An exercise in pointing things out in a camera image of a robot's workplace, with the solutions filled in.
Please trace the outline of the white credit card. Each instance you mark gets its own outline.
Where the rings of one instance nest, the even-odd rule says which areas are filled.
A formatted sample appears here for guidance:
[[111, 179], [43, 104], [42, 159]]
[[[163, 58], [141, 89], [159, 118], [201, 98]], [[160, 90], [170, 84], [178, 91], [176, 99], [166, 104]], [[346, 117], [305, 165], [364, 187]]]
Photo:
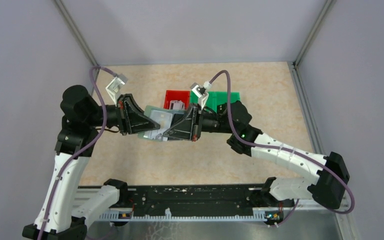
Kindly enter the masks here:
[[144, 133], [144, 137], [160, 142], [168, 141], [168, 137], [164, 136], [164, 132], [170, 128], [173, 116], [174, 114], [171, 112], [156, 109], [151, 110], [149, 117], [160, 124], [160, 129], [147, 131]]

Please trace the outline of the grey-green card holder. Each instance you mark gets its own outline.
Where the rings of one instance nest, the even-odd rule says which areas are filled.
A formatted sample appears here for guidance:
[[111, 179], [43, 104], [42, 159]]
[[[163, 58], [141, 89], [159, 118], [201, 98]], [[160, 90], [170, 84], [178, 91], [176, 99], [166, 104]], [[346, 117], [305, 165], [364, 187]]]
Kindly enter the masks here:
[[159, 124], [159, 128], [141, 132], [138, 134], [138, 138], [156, 142], [179, 141], [180, 139], [163, 136], [163, 133], [178, 122], [185, 113], [185, 110], [165, 109], [147, 105], [144, 110], [145, 116]]

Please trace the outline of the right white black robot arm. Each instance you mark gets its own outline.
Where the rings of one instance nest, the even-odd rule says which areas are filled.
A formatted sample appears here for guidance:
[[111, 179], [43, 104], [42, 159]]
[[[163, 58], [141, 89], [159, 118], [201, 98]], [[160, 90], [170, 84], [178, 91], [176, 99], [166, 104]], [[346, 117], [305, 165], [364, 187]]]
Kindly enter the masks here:
[[191, 104], [183, 116], [163, 132], [166, 138], [196, 142], [203, 132], [230, 134], [226, 143], [240, 155], [271, 161], [295, 172], [293, 179], [271, 178], [262, 191], [267, 206], [289, 199], [310, 199], [339, 213], [345, 193], [350, 193], [350, 175], [343, 157], [311, 153], [274, 139], [250, 125], [252, 116], [237, 100], [220, 105], [218, 114]]

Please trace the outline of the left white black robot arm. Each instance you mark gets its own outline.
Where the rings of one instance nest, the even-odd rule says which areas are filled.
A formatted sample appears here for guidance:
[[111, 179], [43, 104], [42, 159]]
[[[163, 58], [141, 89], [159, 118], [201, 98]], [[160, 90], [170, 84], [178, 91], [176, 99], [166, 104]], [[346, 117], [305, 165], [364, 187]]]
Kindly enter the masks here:
[[160, 128], [132, 94], [121, 95], [114, 105], [98, 105], [84, 86], [73, 85], [64, 91], [60, 108], [63, 117], [50, 185], [36, 220], [22, 230], [30, 240], [83, 240], [91, 224], [110, 207], [131, 208], [128, 184], [116, 179], [105, 181], [95, 195], [74, 208], [80, 178], [106, 128], [116, 127], [122, 135]]

